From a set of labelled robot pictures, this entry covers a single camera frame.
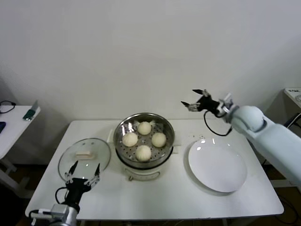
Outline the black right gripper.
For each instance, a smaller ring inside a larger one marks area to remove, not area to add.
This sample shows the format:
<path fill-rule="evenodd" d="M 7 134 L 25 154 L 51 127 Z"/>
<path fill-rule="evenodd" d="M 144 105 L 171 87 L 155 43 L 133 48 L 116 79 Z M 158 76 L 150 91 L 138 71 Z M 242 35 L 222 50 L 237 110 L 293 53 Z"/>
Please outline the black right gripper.
<path fill-rule="evenodd" d="M 197 103 L 189 104 L 187 102 L 181 101 L 181 103 L 188 109 L 190 112 L 201 112 L 203 110 L 208 110 L 213 114 L 219 114 L 218 106 L 219 102 L 212 100 L 212 97 L 206 89 L 193 89 L 193 92 L 202 95 L 202 97 L 197 101 Z"/>

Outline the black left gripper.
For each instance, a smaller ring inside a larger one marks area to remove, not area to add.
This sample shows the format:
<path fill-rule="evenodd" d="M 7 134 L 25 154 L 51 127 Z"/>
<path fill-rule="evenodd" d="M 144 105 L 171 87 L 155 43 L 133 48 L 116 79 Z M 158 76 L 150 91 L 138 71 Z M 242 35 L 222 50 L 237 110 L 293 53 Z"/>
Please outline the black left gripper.
<path fill-rule="evenodd" d="M 68 190 L 68 194 L 65 198 L 66 204 L 79 204 L 83 193 L 86 193 L 91 190 L 91 186 L 95 186 L 100 181 L 101 174 L 101 165 L 98 164 L 94 173 L 94 176 L 87 180 L 82 178 L 74 178 L 72 176 L 74 171 L 78 165 L 78 161 L 76 161 L 68 172 L 65 172 L 65 183 L 66 188 Z"/>

